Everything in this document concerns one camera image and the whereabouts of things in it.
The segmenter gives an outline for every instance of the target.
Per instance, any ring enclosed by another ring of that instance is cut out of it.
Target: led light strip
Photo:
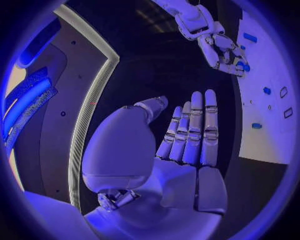
[[[79,196],[80,166],[88,127],[96,108],[96,104],[90,103],[98,102],[120,57],[88,23],[67,6],[61,5],[54,13],[75,28],[107,57],[106,62],[97,73],[85,96],[77,117],[70,146],[68,165],[69,197],[71,204],[81,210]]]

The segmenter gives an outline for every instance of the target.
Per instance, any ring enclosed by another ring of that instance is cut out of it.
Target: blue glowing panel
[[[21,68],[27,68],[31,65],[43,50],[45,50],[60,29],[61,23],[59,19],[56,18],[32,40],[29,46],[20,55],[17,64]]]
[[[18,101],[12,106],[11,110],[8,112],[8,114],[4,118],[4,123],[3,123],[4,139],[7,138],[11,127],[15,124],[16,120],[23,113],[23,111],[32,103],[32,101],[37,96],[44,93],[50,87],[51,87],[50,79],[44,78],[38,84],[33,86],[20,99],[18,99]]]
[[[8,156],[11,154],[15,142],[26,123],[45,103],[47,103],[57,93],[58,91],[55,87],[50,87],[42,95],[36,97],[33,102],[26,108],[26,110],[18,117],[12,127],[11,133],[9,134],[5,142],[6,153]]]
[[[16,99],[20,99],[30,88],[38,84],[41,80],[47,77],[47,75],[47,67],[43,67],[20,82],[5,98],[5,112],[9,109],[9,107]]]

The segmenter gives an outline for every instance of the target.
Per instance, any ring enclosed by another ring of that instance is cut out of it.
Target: white panel
[[[245,39],[248,33],[257,43]],[[237,43],[245,46],[250,72],[238,78],[242,100],[242,139],[239,156],[264,162],[288,164],[295,142],[296,101],[291,88],[291,76],[272,39],[260,25],[243,11],[239,22]],[[264,87],[271,94],[264,93]],[[286,87],[288,93],[280,97]],[[286,118],[284,111],[292,108]],[[253,129],[260,123],[261,129]]]

